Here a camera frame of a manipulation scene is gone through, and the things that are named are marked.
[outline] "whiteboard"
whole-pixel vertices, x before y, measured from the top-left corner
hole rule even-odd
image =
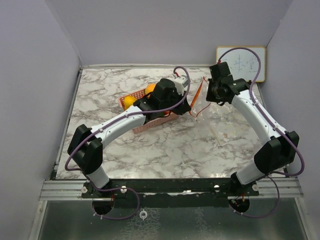
[[[261,71],[257,78],[257,82],[263,82],[266,79],[266,48],[264,46],[218,46],[216,48],[216,60],[222,54],[232,48],[245,47],[253,50],[261,60]],[[253,80],[258,71],[258,59],[256,56],[244,49],[237,49],[228,52],[222,59],[222,62],[227,62],[233,79],[244,79],[246,81]]]

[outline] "cable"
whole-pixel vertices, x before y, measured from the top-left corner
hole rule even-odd
[[[191,108],[194,106],[195,102],[197,101],[198,96],[199,96],[199,94],[200,94],[200,91],[201,91],[201,89],[202,89],[202,86],[203,86],[203,83],[204,83],[204,82],[206,82],[206,84],[208,84],[208,82],[207,82],[207,80],[206,80],[205,77],[203,77],[203,79],[202,79],[202,81],[201,81],[201,83],[200,83],[200,86],[198,87],[198,90],[196,91],[195,96],[194,96],[194,98],[193,98],[193,100],[192,100],[192,102],[191,102],[191,104],[190,104],[190,107],[191,107]],[[209,104],[208,104],[207,106],[205,106],[204,108],[202,108],[195,116],[192,114],[191,110],[189,111],[189,114],[190,114],[192,117],[194,117],[195,120],[198,122],[197,117],[199,116],[199,114],[200,114],[203,110],[207,109],[210,105],[211,105],[211,102],[209,102]]]
[[[127,190],[129,190],[129,191],[131,191],[131,192],[133,192],[133,193],[135,194],[136,200],[137,200],[137,204],[136,204],[135,210],[133,211],[133,213],[129,214],[128,216],[111,217],[111,216],[107,216],[106,214],[100,215],[100,214],[97,214],[97,213],[96,213],[95,207],[92,205],[92,210],[93,210],[93,212],[94,212],[94,215],[97,215],[97,216],[99,216],[99,217],[101,217],[101,218],[103,218],[103,219],[109,219],[109,220],[125,220],[125,219],[131,218],[133,215],[136,214],[136,212],[138,212],[138,210],[139,210],[139,208],[140,208],[140,198],[139,198],[138,193],[137,193],[135,190],[133,190],[132,188],[130,188],[130,187],[126,187],[126,188],[124,188],[124,187],[116,187],[116,188],[110,188],[110,189],[100,189],[100,188],[98,188],[92,181],[90,181],[90,182],[91,182],[92,186],[93,186],[96,190],[98,190],[99,192],[112,192],[112,191],[115,191],[115,190],[127,189]]]
[[[120,116],[120,117],[118,117],[117,119],[111,121],[110,123],[104,125],[104,126],[102,127],[102,129],[104,130],[104,129],[110,127],[111,125],[115,124],[116,122],[120,121],[121,119],[130,117],[130,116],[133,116],[133,115],[162,113],[162,112],[165,112],[165,111],[170,111],[171,109],[174,109],[175,107],[177,107],[177,106],[179,106],[180,104],[182,104],[182,103],[184,102],[184,100],[187,98],[187,95],[188,95],[188,93],[189,93],[189,91],[190,91],[191,79],[190,79],[190,76],[189,76],[188,71],[187,71],[183,66],[176,66],[176,67],[174,68],[174,70],[173,70],[173,72],[174,72],[175,74],[177,74],[177,73],[176,73],[176,70],[177,70],[177,69],[182,69],[182,70],[185,72],[186,77],[187,77],[187,79],[188,79],[188,86],[187,86],[187,89],[186,89],[186,91],[185,91],[185,94],[184,94],[184,96],[182,97],[182,99],[181,99],[178,103],[174,104],[174,105],[171,106],[171,107],[165,108],[165,109],[152,110],[152,111],[132,112],[132,113],[129,113],[128,115]],[[70,156],[68,157],[68,159],[67,159],[66,162],[65,162],[64,169],[65,169],[66,171],[81,171],[80,168],[69,168],[69,167],[68,167],[69,162],[71,161],[71,159],[73,158],[73,156],[76,154],[76,152],[77,152],[90,138],[92,138],[94,135],[96,135],[96,134],[98,134],[98,133],[100,133],[100,130],[97,130],[97,131],[91,133],[91,134],[90,134],[88,137],[86,137],[82,142],[80,142],[80,144],[73,150],[73,152],[70,154]],[[96,190],[98,190],[98,191],[100,191],[100,192],[111,192],[111,191],[123,189],[122,187],[110,188],[110,189],[101,189],[101,188],[98,188],[92,181],[90,181],[90,182],[91,182],[92,186],[93,186]],[[131,213],[131,214],[128,215],[128,216],[123,216],[123,217],[110,217],[110,216],[106,216],[106,215],[99,215],[99,214],[97,214],[96,211],[95,211],[95,208],[92,206],[92,210],[94,211],[95,215],[98,215],[98,216],[101,217],[101,218],[110,219],[110,220],[125,220],[125,219],[128,219],[128,218],[131,218],[131,217],[139,210],[139,208],[140,208],[140,198],[139,198],[138,193],[137,193],[135,190],[133,190],[132,188],[127,187],[126,189],[129,190],[129,191],[131,191],[131,192],[133,192],[133,193],[135,194],[135,196],[136,196],[136,199],[137,199],[137,206],[136,206],[136,209],[134,210],[133,213]]]
[[[138,115],[138,114],[155,114],[155,113],[162,113],[162,112],[165,112],[165,111],[169,111],[171,109],[174,109],[175,107],[179,106],[180,104],[182,104],[184,102],[184,100],[187,98],[187,95],[189,93],[189,90],[190,90],[190,85],[191,85],[191,79],[190,79],[190,76],[189,76],[189,73],[188,71],[183,67],[183,66],[176,66],[173,70],[173,72],[175,73],[177,69],[182,69],[185,74],[186,74],[186,77],[188,79],[188,87],[185,91],[185,94],[184,96],[182,97],[182,99],[176,103],[175,105],[171,106],[171,107],[167,107],[165,109],[160,109],[160,110],[151,110],[151,111],[137,111],[137,112],[131,112],[131,113],[128,113],[127,115],[123,115],[123,116],[120,116],[118,117],[117,119],[109,122],[108,124],[104,125],[102,127],[102,129],[106,129],[108,127],[110,127],[111,125],[115,124],[116,122],[120,121],[121,119],[124,119],[124,118],[127,118],[127,117],[130,117],[130,116],[133,116],[133,115]],[[69,165],[69,162],[71,161],[71,159],[74,157],[74,155],[76,154],[76,152],[83,146],[83,144],[85,144],[90,138],[92,138],[94,135],[100,133],[100,130],[98,129],[97,131],[91,133],[88,137],[86,137],[82,142],[80,142],[80,144],[73,150],[73,152],[70,154],[70,156],[68,157],[68,159],[66,160],[65,162],[65,165],[64,165],[64,169],[66,171],[81,171],[80,168],[68,168],[68,165]]]
[[[274,183],[274,186],[276,188],[276,193],[277,193],[277,200],[276,200],[276,204],[274,206],[274,208],[268,212],[267,214],[264,214],[264,215],[260,215],[260,216],[255,216],[255,215],[250,215],[250,214],[245,214],[243,212],[238,212],[236,211],[232,206],[230,206],[230,208],[233,210],[234,213],[236,214],[239,214],[243,217],[247,217],[247,218],[251,218],[251,219],[263,219],[263,218],[266,218],[266,217],[269,217],[270,215],[272,215],[279,207],[279,203],[280,203],[280,191],[279,191],[279,187],[276,183],[275,180],[273,180],[271,177],[269,176],[266,176],[267,178],[269,178],[273,183]]]
[[[253,50],[251,50],[251,49],[249,49],[247,47],[234,47],[234,48],[231,48],[228,51],[226,51],[224,54],[222,54],[218,59],[218,63],[221,63],[221,59],[227,53],[229,53],[229,52],[231,52],[233,50],[237,50],[237,49],[247,50],[247,51],[251,52],[256,57],[256,59],[258,60],[258,71],[257,71],[256,75],[254,76],[253,81],[252,81],[252,83],[250,85],[250,88],[249,88],[249,94],[250,94],[250,97],[251,97],[251,100],[252,100],[253,104],[255,104],[255,106],[258,109],[258,111],[262,114],[262,116],[265,118],[265,120],[272,126],[272,128],[274,128],[291,145],[291,147],[294,149],[294,151],[299,156],[300,161],[301,161],[301,169],[297,173],[284,173],[284,172],[279,172],[279,171],[272,171],[271,174],[281,174],[281,175],[284,175],[284,176],[287,176],[287,177],[296,177],[296,176],[302,174],[303,171],[305,170],[305,161],[304,161],[304,158],[302,157],[302,154],[300,153],[298,148],[295,146],[295,144],[270,120],[270,118],[265,114],[265,112],[262,110],[262,108],[259,106],[259,104],[256,101],[256,99],[254,98],[253,87],[254,87],[254,84],[256,83],[257,78],[258,78],[258,76],[260,74],[260,71],[261,71],[261,60],[260,60],[260,57]],[[276,205],[275,205],[274,209],[272,211],[270,211],[269,213],[267,213],[265,215],[262,215],[262,216],[248,215],[248,214],[240,213],[240,212],[238,212],[238,211],[233,209],[233,211],[235,213],[240,214],[240,215],[245,216],[245,217],[248,217],[248,218],[261,219],[261,218],[265,218],[265,217],[270,216],[271,214],[273,214],[278,209],[279,202],[280,202],[279,188],[278,188],[276,182],[271,177],[269,177],[267,175],[265,175],[263,177],[260,177],[257,180],[263,179],[265,177],[269,178],[274,183],[275,188],[276,188],[277,202],[276,202]]]
[[[258,64],[259,64],[259,67],[258,67],[258,71],[250,85],[250,88],[249,88],[249,94],[250,94],[250,97],[252,99],[252,102],[253,104],[255,104],[256,108],[259,110],[259,112],[263,115],[263,117],[265,118],[265,120],[272,126],[272,128],[274,128],[290,145],[291,147],[294,149],[294,151],[296,152],[296,154],[299,156],[300,158],[300,161],[301,161],[301,169],[300,171],[298,171],[297,173],[285,173],[285,172],[279,172],[279,171],[273,171],[271,172],[272,174],[281,174],[281,175],[284,175],[284,176],[287,176],[287,177],[296,177],[300,174],[303,173],[303,171],[305,170],[305,160],[304,158],[302,157],[302,154],[300,153],[300,151],[298,150],[298,148],[296,147],[296,145],[286,136],[285,133],[283,133],[271,120],[270,118],[265,114],[265,112],[262,110],[262,108],[259,106],[259,104],[257,104],[257,101],[255,100],[254,98],[254,95],[253,95],[253,87],[254,87],[254,84],[256,83],[256,80],[260,74],[260,71],[261,71],[261,60],[260,60],[260,57],[251,49],[247,48],[247,47],[234,47],[234,48],[231,48],[229,49],[228,51],[226,51],[224,54],[222,54],[219,59],[218,59],[218,62],[221,62],[221,59],[229,52],[233,51],[233,50],[237,50],[237,49],[243,49],[243,50],[247,50],[251,53],[253,53],[253,55],[256,57],[256,59],[258,60]]]

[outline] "black metal bar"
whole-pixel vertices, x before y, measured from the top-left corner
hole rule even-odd
[[[132,208],[137,204],[136,196],[130,191],[101,192],[93,188],[90,182],[84,186],[88,190],[82,194],[84,199],[111,198],[113,195],[115,208]],[[235,195],[230,191],[230,178],[112,179],[103,189],[122,186],[134,189],[141,206],[150,208],[227,207],[227,197]],[[250,184],[245,195],[258,196],[259,192],[254,191]]]

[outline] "yellow fruit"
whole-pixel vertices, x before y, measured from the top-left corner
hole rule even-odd
[[[134,104],[135,101],[137,101],[137,99],[134,96],[126,96],[123,99],[123,109],[127,110]]]
[[[156,84],[155,83],[150,83],[144,90],[144,93],[147,95],[148,93],[151,93],[154,91],[156,87]]]

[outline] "metal frame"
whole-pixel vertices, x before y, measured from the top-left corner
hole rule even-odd
[[[66,138],[66,134],[67,134],[68,127],[69,127],[70,117],[71,117],[72,111],[74,109],[74,104],[75,104],[75,101],[76,101],[76,96],[77,96],[77,92],[78,92],[78,88],[79,88],[79,84],[80,84],[80,79],[81,79],[81,76],[82,76],[82,71],[83,71],[82,70],[82,66],[80,66],[80,70],[78,72],[78,76],[77,76],[77,79],[76,79],[75,88],[74,88],[74,92],[73,92],[73,95],[72,95],[69,111],[68,111],[68,114],[67,114],[67,117],[66,117],[66,121],[65,121],[65,125],[64,125],[64,129],[63,129],[62,138],[61,138],[60,145],[59,145],[59,151],[58,151],[58,153],[56,155],[55,165],[58,165],[59,162],[60,162],[60,157],[61,157],[61,154],[62,154],[62,150],[63,150],[63,147],[64,147],[65,138]]]
[[[297,178],[275,177],[282,198],[302,198],[304,196],[299,180]],[[86,180],[49,180],[44,181],[40,194],[40,201],[110,201],[111,198],[82,198],[81,189]],[[276,198],[275,185],[268,179],[257,182],[259,196],[250,196],[250,199]],[[200,192],[188,192],[188,194],[199,194]],[[183,194],[182,192],[171,192],[170,194]]]
[[[174,65],[170,64],[101,64],[101,65],[86,65],[86,66],[80,66],[80,70],[77,76],[77,81],[74,89],[74,93],[72,96],[70,108],[68,111],[65,127],[63,129],[63,135],[60,142],[60,148],[57,154],[57,158],[55,161],[54,171],[56,172],[58,169],[58,164],[60,161],[60,157],[62,154],[63,144],[65,141],[66,133],[69,126],[70,117],[73,111],[73,106],[76,100],[76,95],[78,91],[78,87],[80,84],[80,79],[82,76],[83,69],[99,69],[99,68],[171,68]],[[209,67],[209,65],[188,65],[186,66],[188,68],[205,68]],[[259,84],[257,85],[262,103],[264,102],[263,95],[261,94],[261,89]],[[280,191],[281,198],[295,198],[296,205],[299,211],[299,215],[303,224],[303,227],[305,229],[306,236],[309,240],[316,240],[316,233],[313,228],[312,222],[310,220],[310,217],[308,215],[306,206],[304,204],[304,194],[301,189],[299,180],[297,178],[284,178],[284,177],[274,177],[273,178]],[[39,238],[40,232],[41,232],[41,226],[42,222],[44,220],[45,211],[47,207],[48,201],[92,201],[93,198],[82,198],[82,192],[81,189],[84,185],[86,180],[46,180],[43,183],[42,190],[39,197],[39,203],[38,208],[36,211],[35,219],[33,221],[32,229],[29,235],[29,240],[36,240]],[[257,182],[257,185],[259,187],[259,196],[250,196],[246,198],[250,199],[265,199],[265,198],[276,198],[277,197],[277,191],[275,188],[275,185],[268,179],[262,179]],[[198,192],[191,192],[188,194],[198,194]],[[94,198],[95,201],[110,201],[111,198]]]
[[[316,230],[306,208],[305,199],[303,197],[296,197],[295,203],[299,211],[306,237],[308,240],[318,240]]]
[[[31,232],[29,235],[29,240],[36,240],[39,238],[39,234],[41,231],[41,226],[44,221],[45,212],[47,208],[47,201],[39,201],[38,207],[36,209],[35,218],[33,220]]]

